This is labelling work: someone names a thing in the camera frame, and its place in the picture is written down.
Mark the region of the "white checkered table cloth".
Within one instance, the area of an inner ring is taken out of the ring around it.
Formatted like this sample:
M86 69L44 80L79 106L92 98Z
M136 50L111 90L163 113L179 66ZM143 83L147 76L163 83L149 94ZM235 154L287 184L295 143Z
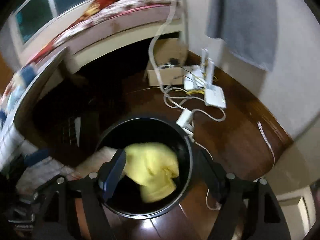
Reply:
M1 130L1 171L7 169L20 155L36 152L45 145L31 124L31 110L36 103L61 83L67 68L68 48L61 49L40 68L29 86L17 100Z

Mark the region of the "bed with floral mattress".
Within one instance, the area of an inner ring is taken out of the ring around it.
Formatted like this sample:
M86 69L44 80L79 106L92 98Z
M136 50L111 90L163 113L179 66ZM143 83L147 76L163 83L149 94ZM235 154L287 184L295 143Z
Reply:
M175 14L164 34L183 31L183 7L179 0L93 0L84 14L70 26L58 20L48 43L24 61L22 67L33 66L33 73L56 53L68 49L67 69L74 74L84 65L114 50L152 38Z

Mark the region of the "white flat modem box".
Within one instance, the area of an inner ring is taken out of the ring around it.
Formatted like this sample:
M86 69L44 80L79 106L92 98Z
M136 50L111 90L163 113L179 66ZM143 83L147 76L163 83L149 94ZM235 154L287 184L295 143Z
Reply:
M211 85L204 89L204 101L206 106L214 106L226 109L225 95L221 87Z

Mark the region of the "white router with antennas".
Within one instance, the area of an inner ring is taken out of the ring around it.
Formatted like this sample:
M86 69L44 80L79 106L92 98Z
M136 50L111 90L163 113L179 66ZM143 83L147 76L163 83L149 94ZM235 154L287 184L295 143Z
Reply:
M183 86L186 91L208 88L213 84L215 64L209 57L207 48L201 49L200 64L182 67Z

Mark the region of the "open cardboard box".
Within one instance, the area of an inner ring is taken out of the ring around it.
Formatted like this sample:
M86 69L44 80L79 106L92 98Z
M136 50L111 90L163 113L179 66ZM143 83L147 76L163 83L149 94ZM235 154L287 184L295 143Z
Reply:
M155 63L164 86L181 85L183 83L184 66L188 49L179 38L157 40L153 48Z

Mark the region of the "grey hanging curtain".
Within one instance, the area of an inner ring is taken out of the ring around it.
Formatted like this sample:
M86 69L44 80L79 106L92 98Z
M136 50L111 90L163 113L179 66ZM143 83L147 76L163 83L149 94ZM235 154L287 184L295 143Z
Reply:
M276 0L210 0L206 35L240 60L272 71L278 42Z

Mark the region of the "window with white frame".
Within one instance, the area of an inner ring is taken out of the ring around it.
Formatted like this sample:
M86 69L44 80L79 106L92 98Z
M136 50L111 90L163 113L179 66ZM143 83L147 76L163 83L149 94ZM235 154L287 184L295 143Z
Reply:
M49 23L86 0L25 0L14 12L23 44L39 34Z

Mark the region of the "yellow cloth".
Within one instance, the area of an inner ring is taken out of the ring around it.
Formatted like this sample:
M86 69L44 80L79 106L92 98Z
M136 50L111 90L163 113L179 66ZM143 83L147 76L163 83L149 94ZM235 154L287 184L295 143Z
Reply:
M174 179L180 175L176 153L156 142L132 144L125 148L123 174L140 186L143 202L163 200L176 190Z

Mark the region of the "black round trash bin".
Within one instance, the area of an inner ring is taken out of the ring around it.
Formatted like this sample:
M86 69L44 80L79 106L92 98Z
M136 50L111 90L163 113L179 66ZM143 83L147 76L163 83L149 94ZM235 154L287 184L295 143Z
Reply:
M173 209L187 192L193 172L191 141L178 124L153 116L123 120L98 144L124 150L126 163L104 205L127 218L149 219Z

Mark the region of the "white power strip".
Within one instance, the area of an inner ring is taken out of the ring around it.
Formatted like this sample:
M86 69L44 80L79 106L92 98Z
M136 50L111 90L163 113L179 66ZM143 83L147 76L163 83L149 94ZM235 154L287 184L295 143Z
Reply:
M184 109L180 114L176 124L180 126L185 133L188 135L189 139L194 142L194 127L192 125L192 111Z

